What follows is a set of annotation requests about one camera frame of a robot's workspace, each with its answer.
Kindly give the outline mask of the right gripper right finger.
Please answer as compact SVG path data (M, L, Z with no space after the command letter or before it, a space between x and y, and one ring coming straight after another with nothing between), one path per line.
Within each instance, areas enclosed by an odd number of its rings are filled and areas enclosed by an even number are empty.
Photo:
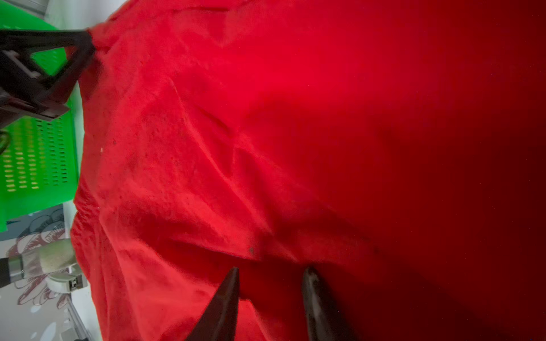
M354 340L354 332L326 280L314 267L304 270L301 289L309 340Z

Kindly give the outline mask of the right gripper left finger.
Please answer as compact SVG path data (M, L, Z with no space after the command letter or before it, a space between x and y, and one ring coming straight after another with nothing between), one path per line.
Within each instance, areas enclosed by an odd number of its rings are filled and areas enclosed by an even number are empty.
M240 297L240 272L232 268L186 341L234 341Z

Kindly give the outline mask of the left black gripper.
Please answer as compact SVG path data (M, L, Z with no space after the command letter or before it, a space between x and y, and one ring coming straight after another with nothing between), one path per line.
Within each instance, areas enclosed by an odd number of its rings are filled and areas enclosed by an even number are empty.
M2 128L23 117L51 122L67 113L64 102L95 53L87 31L2 29L1 49ZM59 55L62 64L49 74L36 54Z

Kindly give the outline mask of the red shorts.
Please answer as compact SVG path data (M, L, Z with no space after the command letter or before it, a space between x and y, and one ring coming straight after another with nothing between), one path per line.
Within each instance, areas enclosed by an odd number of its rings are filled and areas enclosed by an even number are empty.
M104 340L545 339L544 1L128 1L91 28L71 239Z

